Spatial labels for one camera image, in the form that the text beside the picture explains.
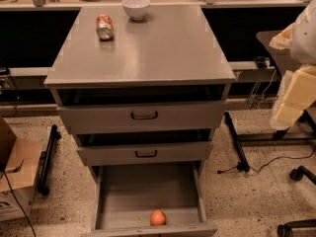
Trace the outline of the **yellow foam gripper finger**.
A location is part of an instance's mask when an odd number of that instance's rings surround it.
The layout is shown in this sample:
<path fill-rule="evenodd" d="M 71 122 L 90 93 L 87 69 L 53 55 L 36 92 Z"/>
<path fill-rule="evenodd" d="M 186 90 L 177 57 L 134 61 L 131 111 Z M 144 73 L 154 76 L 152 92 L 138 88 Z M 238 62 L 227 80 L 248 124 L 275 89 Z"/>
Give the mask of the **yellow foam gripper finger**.
<path fill-rule="evenodd" d="M 274 103 L 270 126 L 288 129 L 316 101 L 316 66 L 303 64 L 298 70 L 285 71 Z"/>

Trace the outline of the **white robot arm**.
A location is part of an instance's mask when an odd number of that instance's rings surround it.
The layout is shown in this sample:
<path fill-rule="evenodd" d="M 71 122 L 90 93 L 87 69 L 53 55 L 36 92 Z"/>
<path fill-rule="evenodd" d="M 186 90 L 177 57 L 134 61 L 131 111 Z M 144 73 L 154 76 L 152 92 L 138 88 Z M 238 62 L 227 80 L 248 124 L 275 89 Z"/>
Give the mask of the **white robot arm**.
<path fill-rule="evenodd" d="M 288 49 L 290 57 L 301 63 L 295 72 L 285 71 L 272 110 L 270 126 L 286 130 L 316 101 L 316 0 L 272 38 L 270 47 Z"/>

